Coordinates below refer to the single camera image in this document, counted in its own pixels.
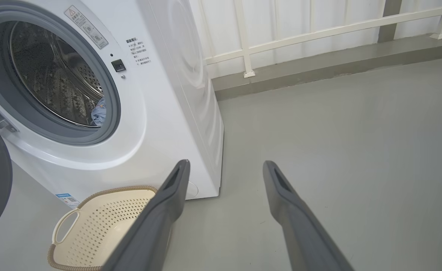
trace brown braided rim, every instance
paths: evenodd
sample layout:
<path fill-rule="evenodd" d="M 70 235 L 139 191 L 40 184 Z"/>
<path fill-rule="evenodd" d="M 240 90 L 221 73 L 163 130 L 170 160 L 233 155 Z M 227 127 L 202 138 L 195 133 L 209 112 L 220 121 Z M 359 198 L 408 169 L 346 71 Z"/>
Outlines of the brown braided rim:
<path fill-rule="evenodd" d="M 157 193 L 157 189 L 155 189 L 152 186 L 146 186 L 146 185 L 127 186 L 127 187 L 108 189 L 101 192 L 97 192 L 92 196 L 88 197 L 81 204 L 79 204 L 77 208 L 81 209 L 82 206 L 84 206 L 88 201 L 90 201 L 95 197 L 99 197 L 105 194 L 116 193 L 116 192 L 129 191 L 129 190 L 151 190 L 152 192 Z M 54 244 L 50 245 L 49 252 L 47 254 L 47 262 L 49 262 L 50 266 L 52 266 L 53 268 L 66 270 L 66 271 L 100 271 L 100 269 L 102 269 L 102 266 L 68 266 L 68 265 L 58 264 L 54 261 L 55 247 L 56 245 Z"/>

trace warning label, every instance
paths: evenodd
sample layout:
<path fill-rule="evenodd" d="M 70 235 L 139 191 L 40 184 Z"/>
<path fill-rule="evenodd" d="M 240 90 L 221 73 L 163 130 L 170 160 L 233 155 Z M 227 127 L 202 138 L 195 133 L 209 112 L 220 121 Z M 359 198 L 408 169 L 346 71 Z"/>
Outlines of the warning label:
<path fill-rule="evenodd" d="M 78 202 L 76 199 L 73 198 L 70 194 L 57 194 L 56 195 L 59 199 L 62 199 L 65 204 L 70 206 L 72 209 L 77 208 L 79 206 L 80 202 Z"/>
<path fill-rule="evenodd" d="M 140 66 L 150 63 L 149 53 L 147 52 L 147 48 L 146 45 L 144 44 L 144 41 L 141 41 L 140 39 L 133 37 L 127 39 L 126 43 L 128 44 L 129 51 L 131 53 L 135 65 Z"/>
<path fill-rule="evenodd" d="M 90 23 L 90 21 L 87 20 L 87 18 L 74 6 L 70 6 L 64 14 L 80 27 L 80 29 L 90 37 L 99 49 L 102 49 L 109 44 L 95 26 L 93 26 L 93 24 Z"/>

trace beige plastic basket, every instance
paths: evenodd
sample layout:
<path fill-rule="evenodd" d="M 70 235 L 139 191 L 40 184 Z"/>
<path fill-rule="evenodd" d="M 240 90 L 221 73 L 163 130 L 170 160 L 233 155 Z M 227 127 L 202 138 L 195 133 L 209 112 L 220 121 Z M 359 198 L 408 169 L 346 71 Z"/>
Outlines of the beige plastic basket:
<path fill-rule="evenodd" d="M 157 189 L 131 186 L 105 190 L 66 213 L 52 234 L 47 261 L 67 271 L 99 271 Z M 57 241 L 62 223 L 77 214 L 65 237 Z"/>

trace front-loading washing machine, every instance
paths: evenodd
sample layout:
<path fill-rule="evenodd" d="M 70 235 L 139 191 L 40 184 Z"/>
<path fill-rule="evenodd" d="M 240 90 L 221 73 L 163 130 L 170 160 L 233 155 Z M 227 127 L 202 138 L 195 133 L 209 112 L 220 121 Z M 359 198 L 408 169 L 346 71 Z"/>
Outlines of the front-loading washing machine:
<path fill-rule="evenodd" d="M 11 159 L 72 207 L 159 187 L 185 158 L 187 199 L 219 194 L 224 125 L 188 0 L 0 0 L 0 118 Z"/>

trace white railing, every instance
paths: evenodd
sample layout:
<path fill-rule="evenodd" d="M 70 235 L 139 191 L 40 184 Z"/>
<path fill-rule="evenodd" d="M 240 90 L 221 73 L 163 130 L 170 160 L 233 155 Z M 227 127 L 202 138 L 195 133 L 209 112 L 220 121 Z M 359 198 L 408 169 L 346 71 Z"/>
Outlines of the white railing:
<path fill-rule="evenodd" d="M 276 32 L 279 32 L 279 12 L 278 12 L 278 0 L 275 1 L 275 16 L 276 16 Z M 237 57 L 243 57 L 245 63 L 245 78 L 255 76 L 254 71 L 251 67 L 251 55 L 254 53 L 260 53 L 268 50 L 272 50 L 275 48 L 280 48 L 284 46 L 289 46 L 297 43 L 304 43 L 305 41 L 317 40 L 319 38 L 326 38 L 329 36 L 335 36 L 344 33 L 355 32 L 363 29 L 370 29 L 378 26 L 386 26 L 388 24 L 397 24 L 407 21 L 413 21 L 418 19 L 430 18 L 441 16 L 439 25 L 436 29 L 436 32 L 432 34 L 431 38 L 441 39 L 442 38 L 442 7 L 432 8 L 428 10 L 419 11 L 420 0 L 415 1 L 415 10 L 414 12 L 407 12 L 403 14 L 397 14 L 392 16 L 383 17 L 383 10 L 386 0 L 380 0 L 380 12 L 378 15 L 378 19 L 367 20 L 362 22 L 356 22 L 353 24 L 346 24 L 348 17 L 348 6 L 350 0 L 345 1 L 345 14 L 344 14 L 344 25 L 336 26 L 329 29 L 323 29 L 319 31 L 314 31 L 314 4 L 316 0 L 310 0 L 310 33 L 301 34 L 297 36 L 291 36 L 288 38 L 277 39 L 275 41 L 271 41 L 269 43 L 259 44 L 255 46 L 249 46 L 248 44 L 248 35 L 246 29 L 245 22 L 245 14 L 243 11 L 243 0 L 234 0 L 235 8 L 236 8 L 236 17 L 238 21 L 238 32 L 240 35 L 241 41 L 241 49 L 236 50 L 229 53 L 222 53 L 219 55 L 214 55 L 211 57 L 207 57 L 206 63 L 214 64 L 219 63 L 221 61 L 234 59 Z M 202 16 L 202 23 L 204 24 L 204 29 L 206 32 L 206 37 L 208 40 L 208 45 L 210 46 L 210 51 L 213 52 L 213 41 L 211 38 L 211 34 L 209 32 L 209 27 L 207 27 L 206 15 L 204 12 L 204 7 L 202 5 L 202 0 L 199 0 L 200 4 L 200 12 Z"/>

